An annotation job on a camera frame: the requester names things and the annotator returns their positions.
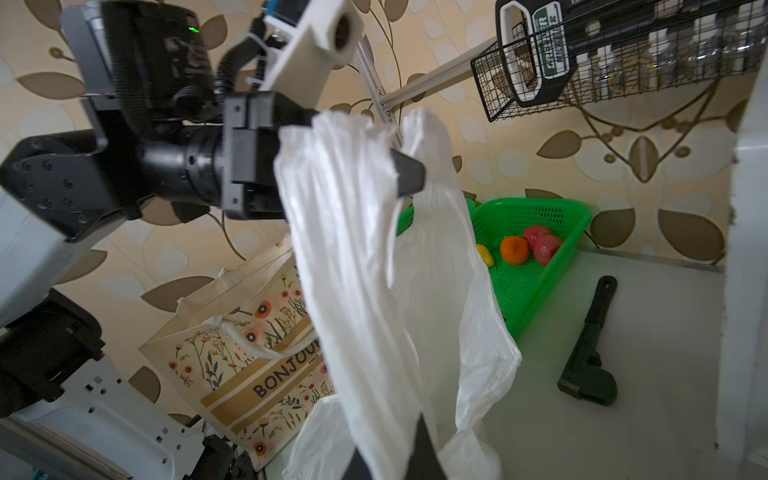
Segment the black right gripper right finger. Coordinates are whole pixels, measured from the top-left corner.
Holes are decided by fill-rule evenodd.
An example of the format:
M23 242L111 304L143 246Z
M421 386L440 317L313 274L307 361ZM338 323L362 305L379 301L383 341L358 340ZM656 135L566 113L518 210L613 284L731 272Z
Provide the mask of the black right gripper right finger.
M432 445L424 416L419 418L412 455L405 480L446 480L437 453Z

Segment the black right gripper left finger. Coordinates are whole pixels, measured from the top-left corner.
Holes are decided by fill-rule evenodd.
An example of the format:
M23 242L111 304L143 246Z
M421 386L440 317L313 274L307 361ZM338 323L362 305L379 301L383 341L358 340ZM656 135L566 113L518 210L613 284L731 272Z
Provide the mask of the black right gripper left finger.
M342 475L342 480L371 480L372 476L365 460L358 449L354 450L351 460Z

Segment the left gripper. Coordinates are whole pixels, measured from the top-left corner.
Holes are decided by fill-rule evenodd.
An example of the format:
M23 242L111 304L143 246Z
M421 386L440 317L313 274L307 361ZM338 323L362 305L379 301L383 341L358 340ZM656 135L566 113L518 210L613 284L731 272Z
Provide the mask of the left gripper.
M280 150L279 130L309 126L317 114L277 92L238 93L223 106L221 209L234 220L281 220L285 217L274 174ZM421 192L425 166L395 149L390 150L398 197Z

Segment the yellow lemon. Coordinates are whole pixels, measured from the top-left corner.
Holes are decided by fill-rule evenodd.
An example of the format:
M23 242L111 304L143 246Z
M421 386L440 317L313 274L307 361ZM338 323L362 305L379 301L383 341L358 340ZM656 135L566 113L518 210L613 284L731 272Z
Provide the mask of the yellow lemon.
M479 255L481 256L481 259L482 259L483 263L488 268L491 268L491 267L493 267L495 265L494 258L493 258L492 254L490 253L489 249L486 246L484 246L482 244L477 244L476 245L476 249L477 249Z

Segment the orange fruit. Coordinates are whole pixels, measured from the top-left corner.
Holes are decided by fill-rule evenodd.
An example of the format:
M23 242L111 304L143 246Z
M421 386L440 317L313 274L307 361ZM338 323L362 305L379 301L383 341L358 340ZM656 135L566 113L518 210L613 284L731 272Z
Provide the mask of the orange fruit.
M527 262L530 254L528 242L518 236L506 237L502 240L499 252L501 258L508 264L520 266Z

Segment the white plastic bag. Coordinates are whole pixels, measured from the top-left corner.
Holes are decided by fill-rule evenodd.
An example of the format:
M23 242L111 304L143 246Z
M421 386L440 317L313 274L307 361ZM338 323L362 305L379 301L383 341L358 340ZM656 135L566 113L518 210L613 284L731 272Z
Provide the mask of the white plastic bag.
M293 443L287 479L404 479L424 416L447 479L499 479L483 419L522 355L477 249L448 131L431 111L399 127L326 111L279 132L279 193L309 316L335 392ZM399 198L390 150L421 162Z

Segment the cream floral tote bag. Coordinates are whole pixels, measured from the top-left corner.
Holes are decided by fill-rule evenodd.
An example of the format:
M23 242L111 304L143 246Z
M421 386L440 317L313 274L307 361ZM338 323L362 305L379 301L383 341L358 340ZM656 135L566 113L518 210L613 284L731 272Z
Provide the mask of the cream floral tote bag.
M140 350L257 470L335 392L289 237L182 298Z

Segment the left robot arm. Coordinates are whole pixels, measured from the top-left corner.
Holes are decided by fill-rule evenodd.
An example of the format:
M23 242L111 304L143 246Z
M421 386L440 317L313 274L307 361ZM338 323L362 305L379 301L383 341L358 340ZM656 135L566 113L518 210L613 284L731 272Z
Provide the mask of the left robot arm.
M136 479L251 479L232 435L179 424L125 382L97 320L56 284L155 198L183 222L214 207L283 218L279 130L310 124L362 20L349 1L272 1L217 65L180 6L89 1L60 25L91 126L25 138L1 165L1 414Z

